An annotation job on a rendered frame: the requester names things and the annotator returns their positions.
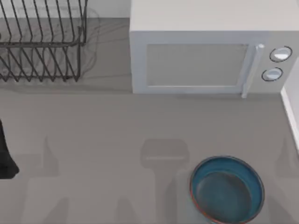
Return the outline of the microwave oven door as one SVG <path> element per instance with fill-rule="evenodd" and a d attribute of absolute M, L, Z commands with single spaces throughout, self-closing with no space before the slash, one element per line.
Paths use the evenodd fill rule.
<path fill-rule="evenodd" d="M 240 94 L 259 43 L 240 31 L 131 31 L 133 92 Z"/>

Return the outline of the pale microwave oven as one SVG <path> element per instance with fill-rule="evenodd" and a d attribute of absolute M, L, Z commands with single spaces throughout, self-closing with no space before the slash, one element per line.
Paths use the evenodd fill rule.
<path fill-rule="evenodd" d="M 299 58 L 299 0 L 131 0 L 131 31 L 253 33 L 265 48 L 248 95 L 276 94 Z M 292 55 L 273 62 L 271 51 L 284 46 Z M 282 77 L 265 82 L 262 73 L 275 67 L 283 71 Z"/>

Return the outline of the blue bowl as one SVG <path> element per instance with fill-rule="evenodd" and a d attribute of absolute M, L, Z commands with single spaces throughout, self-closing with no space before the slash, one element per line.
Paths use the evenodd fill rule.
<path fill-rule="evenodd" d="M 190 198 L 209 224 L 247 224 L 261 212 L 265 188 L 245 161 L 228 155 L 205 158 L 191 172 Z"/>

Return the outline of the small microwave knob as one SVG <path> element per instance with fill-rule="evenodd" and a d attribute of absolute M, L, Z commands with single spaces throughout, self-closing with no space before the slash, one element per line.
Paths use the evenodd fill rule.
<path fill-rule="evenodd" d="M 279 80 L 282 77 L 282 75 L 283 71 L 280 68 L 275 67 L 269 70 L 265 70 L 262 73 L 261 77 L 265 82 L 273 82 Z"/>

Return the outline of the large microwave knob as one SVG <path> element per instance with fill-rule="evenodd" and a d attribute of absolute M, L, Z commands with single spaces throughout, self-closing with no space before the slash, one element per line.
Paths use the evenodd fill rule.
<path fill-rule="evenodd" d="M 288 46 L 273 49 L 270 53 L 270 59 L 275 63 L 287 60 L 292 55 L 292 49 Z"/>

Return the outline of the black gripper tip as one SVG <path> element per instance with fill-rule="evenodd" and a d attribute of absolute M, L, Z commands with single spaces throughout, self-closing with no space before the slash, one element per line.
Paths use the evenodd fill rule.
<path fill-rule="evenodd" d="M 8 150 L 3 124 L 0 120 L 0 180 L 13 179 L 19 171 L 19 167 Z"/>

